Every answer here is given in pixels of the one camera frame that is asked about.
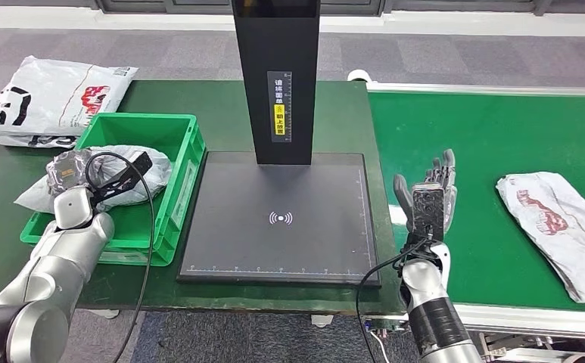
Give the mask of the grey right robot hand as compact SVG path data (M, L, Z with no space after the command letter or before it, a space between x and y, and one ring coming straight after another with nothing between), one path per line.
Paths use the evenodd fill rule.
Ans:
M444 190L443 196L443 233L446 234L453 221L457 188L456 179L456 158L452 149L446 149L442 153L442 160L439 157L433 159L433 166L426 170L425 180L418 185L433 185L441 187ZM414 231L414 201L412 190L408 187L406 179L401 174L396 174L393 180L394 195L399 202L404 214L406 215L406 229L408 232Z

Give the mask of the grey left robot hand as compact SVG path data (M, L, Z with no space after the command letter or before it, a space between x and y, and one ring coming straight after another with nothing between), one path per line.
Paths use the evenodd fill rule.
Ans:
M86 165L91 156L89 149L79 149L54 157L45 167L48 193L56 197L76 186L87 186Z

